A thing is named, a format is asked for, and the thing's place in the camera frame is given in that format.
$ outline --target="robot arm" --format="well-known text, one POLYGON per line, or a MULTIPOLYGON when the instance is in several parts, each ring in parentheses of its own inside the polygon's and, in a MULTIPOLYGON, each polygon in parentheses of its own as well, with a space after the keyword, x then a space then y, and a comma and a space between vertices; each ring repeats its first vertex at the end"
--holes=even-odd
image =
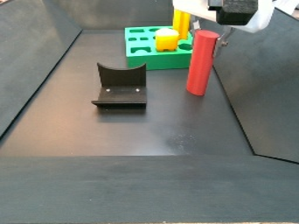
MULTIPOLYGON (((192 14, 198 18, 204 18, 208 19, 209 21, 218 22, 217 20, 220 13, 217 12, 217 5, 216 6, 212 5, 210 7, 210 4, 214 3, 217 3, 217 0, 172 0, 172 5, 176 10, 188 12, 189 14, 192 14)), ((234 25, 236 23, 229 23, 228 21, 225 25, 229 25, 232 28, 236 28, 244 32, 254 33, 266 27, 272 17, 273 10, 274 5, 272 3, 272 0, 257 0, 256 13, 248 20, 246 24, 234 25)))

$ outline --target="yellow cube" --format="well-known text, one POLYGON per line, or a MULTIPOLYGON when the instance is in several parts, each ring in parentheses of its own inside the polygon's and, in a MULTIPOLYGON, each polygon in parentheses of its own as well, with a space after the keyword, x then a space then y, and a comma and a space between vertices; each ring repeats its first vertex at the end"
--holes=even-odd
POLYGON ((178 32, 161 28, 154 32, 154 48, 157 52, 174 51, 178 42, 178 32))

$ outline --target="bin floor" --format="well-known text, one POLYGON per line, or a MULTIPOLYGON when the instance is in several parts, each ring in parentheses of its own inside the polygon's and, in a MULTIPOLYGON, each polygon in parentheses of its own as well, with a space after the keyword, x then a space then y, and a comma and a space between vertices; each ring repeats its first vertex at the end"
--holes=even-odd
POLYGON ((146 109, 97 109, 97 62, 123 33, 83 31, 0 142, 0 222, 297 222, 299 166, 250 153, 217 77, 146 72, 146 109))

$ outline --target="black surface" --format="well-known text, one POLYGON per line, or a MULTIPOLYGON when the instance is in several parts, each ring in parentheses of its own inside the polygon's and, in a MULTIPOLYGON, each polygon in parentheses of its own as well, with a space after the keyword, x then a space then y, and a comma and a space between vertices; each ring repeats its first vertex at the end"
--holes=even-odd
POLYGON ((0 222, 297 222, 297 186, 261 157, 5 157, 0 222))
POLYGON ((50 0, 0 7, 0 136, 66 52, 79 28, 50 0))
POLYGON ((51 0, 83 30, 170 25, 172 0, 51 0))
MULTIPOLYGON (((214 23, 202 28, 220 31, 214 23)), ((234 31, 214 68, 257 155, 299 162, 299 21, 274 10, 254 34, 234 31)))
POLYGON ((146 71, 146 108, 97 109, 99 61, 125 68, 121 31, 83 31, 6 133, 0 156, 250 155, 214 73, 204 97, 186 69, 146 71))

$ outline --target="hole in green block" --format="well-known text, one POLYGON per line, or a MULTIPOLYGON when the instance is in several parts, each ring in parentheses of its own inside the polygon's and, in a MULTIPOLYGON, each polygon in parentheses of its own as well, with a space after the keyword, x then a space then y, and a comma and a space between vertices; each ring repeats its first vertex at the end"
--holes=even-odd
POLYGON ((157 30, 160 30, 160 28, 152 28, 149 29, 149 32, 156 32, 157 30))
POLYGON ((178 48, 184 51, 189 51, 192 49, 192 45, 189 44, 180 44, 178 45, 178 48))
POLYGON ((132 47, 130 48, 130 53, 136 53, 137 51, 145 51, 145 52, 150 52, 150 47, 145 46, 145 47, 132 47))
POLYGON ((129 30, 129 32, 145 32, 144 29, 133 29, 133 30, 129 30))

